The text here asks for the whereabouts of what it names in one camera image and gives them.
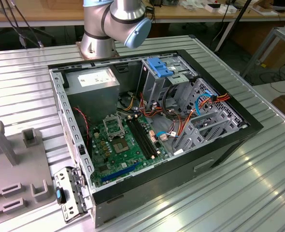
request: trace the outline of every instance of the floor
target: floor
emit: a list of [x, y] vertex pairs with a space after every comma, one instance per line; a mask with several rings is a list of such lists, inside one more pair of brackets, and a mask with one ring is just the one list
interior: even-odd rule
[[[168, 36], [177, 35], [189, 35], [194, 34], [200, 41], [209, 47], [211, 39], [217, 34], [218, 28], [221, 26], [220, 23], [175, 23], [171, 24], [168, 32]], [[57, 44], [56, 45], [67, 45], [74, 44], [76, 41], [75, 29], [73, 26], [67, 27], [45, 27], [42, 28], [45, 32], [52, 34]], [[25, 33], [32, 37], [32, 34], [26, 30]], [[50, 38], [42, 35], [38, 35], [40, 40], [45, 46], [55, 45], [52, 43]], [[215, 40], [212, 44], [211, 49], [214, 50], [219, 38]], [[0, 51], [1, 50], [14, 50], [20, 49], [21, 45], [19, 42], [19, 37], [14, 31], [7, 32], [6, 34], [0, 35]], [[221, 54], [220, 58], [226, 62], [231, 68], [237, 72], [241, 72], [251, 55], [245, 52], [241, 47], [236, 45], [232, 41], [228, 41]], [[279, 81], [274, 78], [274, 74], [267, 72], [278, 72], [278, 70], [269, 70], [267, 68], [262, 68], [260, 66], [255, 66], [250, 73], [247, 75], [246, 80], [256, 86], [264, 83]]]

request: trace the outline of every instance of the slotted aluminum surface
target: slotted aluminum surface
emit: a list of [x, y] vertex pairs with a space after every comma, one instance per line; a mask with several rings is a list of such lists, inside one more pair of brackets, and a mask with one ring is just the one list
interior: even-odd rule
[[[0, 224], [0, 231], [284, 231], [285, 121], [199, 41], [149, 39], [120, 55], [185, 49], [264, 129], [224, 164], [104, 226], [89, 215], [66, 225], [57, 202]], [[51, 175], [71, 159], [53, 99], [47, 64], [82, 60], [75, 45], [0, 52], [0, 120], [6, 134], [34, 127], [43, 134]]]

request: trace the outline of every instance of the desk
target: desk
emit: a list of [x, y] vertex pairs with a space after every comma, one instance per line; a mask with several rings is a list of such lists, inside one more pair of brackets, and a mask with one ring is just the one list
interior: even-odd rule
[[[72, 26], [84, 24], [84, 11], [81, 10], [51, 10], [45, 0], [15, 0], [22, 14], [25, 16], [31, 26]], [[185, 23], [185, 22], [220, 22], [222, 14], [210, 13], [205, 9], [189, 11], [182, 6], [162, 6], [155, 7], [156, 23]], [[225, 22], [232, 22], [237, 17], [236, 14], [228, 14]], [[21, 26], [25, 26], [22, 18], [17, 16]], [[251, 10], [247, 11], [241, 21], [285, 21], [285, 13], [279, 16], [262, 16]], [[0, 28], [9, 27], [5, 16], [0, 13]]]
[[[186, 49], [264, 129], [223, 164], [144, 204], [101, 231], [285, 230], [285, 116], [264, 100], [200, 41], [188, 36], [154, 38], [122, 56]], [[0, 52], [0, 120], [5, 133], [34, 127], [42, 132], [51, 174], [72, 166], [57, 115], [48, 64], [83, 60], [77, 46]], [[89, 215], [65, 224], [53, 202], [0, 224], [0, 231], [89, 231]]]

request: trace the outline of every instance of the chip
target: chip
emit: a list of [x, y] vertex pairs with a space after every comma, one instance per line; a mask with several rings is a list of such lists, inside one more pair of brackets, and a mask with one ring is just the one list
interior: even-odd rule
[[129, 150], [128, 144], [124, 138], [114, 139], [111, 143], [112, 143], [114, 150], [117, 154]]
[[107, 167], [107, 165], [105, 164], [105, 165], [103, 165], [103, 166], [100, 166], [100, 167], [99, 167], [99, 170], [100, 170], [100, 172], [102, 173], [102, 172], [108, 170], [108, 167]]

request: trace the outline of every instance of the ram slot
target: ram slot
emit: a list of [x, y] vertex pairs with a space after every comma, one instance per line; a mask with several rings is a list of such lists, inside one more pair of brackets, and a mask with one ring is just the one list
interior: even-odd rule
[[157, 156], [157, 151], [153, 147], [150, 139], [145, 134], [145, 131], [143, 130], [142, 126], [138, 122], [137, 119], [128, 120], [127, 125], [132, 132], [135, 140], [138, 143], [138, 146], [143, 152], [143, 155], [147, 160], [151, 159], [152, 156]]

